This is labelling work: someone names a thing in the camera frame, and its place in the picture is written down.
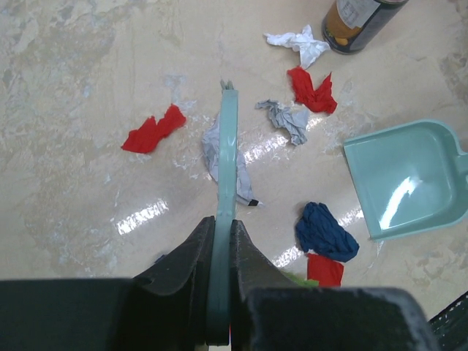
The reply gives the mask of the white paper scrap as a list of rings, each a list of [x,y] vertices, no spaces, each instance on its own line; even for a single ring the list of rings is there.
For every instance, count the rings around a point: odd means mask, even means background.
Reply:
[[[264,37],[269,45],[289,48],[299,53],[302,69],[308,69],[324,52],[331,50],[327,42],[314,38],[310,25],[304,26],[301,33],[264,33]]]

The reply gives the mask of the black base frame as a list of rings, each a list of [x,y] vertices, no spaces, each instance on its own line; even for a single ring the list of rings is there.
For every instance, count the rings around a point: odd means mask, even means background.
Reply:
[[[441,350],[467,350],[468,293],[429,320]]]

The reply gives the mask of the teal hand brush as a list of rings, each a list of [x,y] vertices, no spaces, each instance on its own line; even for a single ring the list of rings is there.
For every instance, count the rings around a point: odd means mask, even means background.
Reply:
[[[238,91],[231,80],[222,81],[221,86],[218,206],[205,322],[209,346],[227,345],[230,340],[230,228],[237,198]]]

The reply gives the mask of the blue scrap right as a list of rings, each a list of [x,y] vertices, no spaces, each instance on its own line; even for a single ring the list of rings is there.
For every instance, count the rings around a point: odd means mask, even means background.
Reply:
[[[353,259],[360,246],[334,218],[324,203],[309,202],[295,225],[295,235],[303,252],[340,263]]]

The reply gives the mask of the red scrap centre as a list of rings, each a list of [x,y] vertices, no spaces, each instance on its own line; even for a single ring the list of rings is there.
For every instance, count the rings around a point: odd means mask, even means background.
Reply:
[[[295,101],[306,106],[313,113],[334,113],[337,102],[332,96],[332,81],[329,74],[318,88],[315,88],[310,74],[301,67],[287,70]]]

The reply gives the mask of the red scrap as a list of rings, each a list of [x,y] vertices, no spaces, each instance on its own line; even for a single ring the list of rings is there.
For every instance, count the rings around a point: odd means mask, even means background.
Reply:
[[[149,154],[158,143],[170,136],[186,123],[186,117],[177,105],[172,104],[158,121],[154,116],[147,118],[138,129],[129,132],[121,146],[124,151],[139,154]]]
[[[319,287],[340,287],[344,266],[318,254],[307,254],[307,279],[318,283]]]
[[[313,113],[334,113],[337,102],[332,96],[332,81],[329,74],[318,88],[315,88],[310,74],[301,67],[287,70],[295,101],[306,106]]]

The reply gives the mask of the small grey paper scrap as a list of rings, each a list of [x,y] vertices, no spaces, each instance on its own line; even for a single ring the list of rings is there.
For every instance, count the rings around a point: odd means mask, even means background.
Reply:
[[[309,122],[309,111],[291,110],[276,100],[257,102],[256,109],[268,111],[268,118],[277,129],[286,129],[290,135],[290,142],[294,146],[303,145],[307,141],[306,128]]]

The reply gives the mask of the large grey paper scrap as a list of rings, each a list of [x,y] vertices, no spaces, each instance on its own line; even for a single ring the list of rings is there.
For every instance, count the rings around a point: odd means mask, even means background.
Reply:
[[[203,156],[208,173],[217,183],[219,180],[219,115],[214,123],[208,128],[202,138]],[[237,168],[237,201],[249,207],[263,207],[252,190],[251,178],[246,169],[244,155],[239,151],[236,159]]]

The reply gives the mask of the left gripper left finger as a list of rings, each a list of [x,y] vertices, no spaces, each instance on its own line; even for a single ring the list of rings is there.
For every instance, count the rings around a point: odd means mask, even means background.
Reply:
[[[129,299],[131,344],[203,344],[215,218],[136,276]]]

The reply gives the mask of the red scrap left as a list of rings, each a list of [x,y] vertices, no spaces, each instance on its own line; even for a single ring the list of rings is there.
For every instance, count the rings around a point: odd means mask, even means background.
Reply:
[[[124,151],[139,154],[149,154],[158,143],[170,136],[186,123],[186,117],[177,105],[172,104],[158,121],[154,116],[147,118],[138,129],[129,132],[121,146]]]

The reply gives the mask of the teal dustpan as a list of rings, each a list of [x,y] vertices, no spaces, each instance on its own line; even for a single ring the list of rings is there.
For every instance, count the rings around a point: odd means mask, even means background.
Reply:
[[[441,121],[350,138],[344,155],[374,241],[451,226],[467,216],[467,153]]]

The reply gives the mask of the small blue scrap left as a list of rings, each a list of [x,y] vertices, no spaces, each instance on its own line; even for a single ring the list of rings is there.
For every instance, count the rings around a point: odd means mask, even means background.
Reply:
[[[167,254],[162,254],[161,256],[159,256],[159,257],[154,261],[154,264],[159,263],[159,262],[160,262],[161,260],[163,260],[166,256],[167,256]]]

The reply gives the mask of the red scrap front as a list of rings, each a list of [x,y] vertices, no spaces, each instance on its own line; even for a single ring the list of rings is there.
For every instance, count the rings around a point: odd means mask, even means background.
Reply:
[[[318,283],[319,287],[340,287],[344,266],[318,254],[307,254],[307,279]]]

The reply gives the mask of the tin food can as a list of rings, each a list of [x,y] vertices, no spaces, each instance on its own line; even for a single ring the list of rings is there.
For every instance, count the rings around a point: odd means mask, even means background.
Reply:
[[[361,52],[407,0],[335,0],[322,20],[322,37],[344,55]]]

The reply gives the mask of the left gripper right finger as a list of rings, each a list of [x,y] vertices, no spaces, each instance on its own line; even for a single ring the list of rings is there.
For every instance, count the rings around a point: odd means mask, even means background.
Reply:
[[[230,338],[233,344],[284,344],[286,333],[275,310],[285,290],[300,286],[253,244],[242,221],[230,229]]]

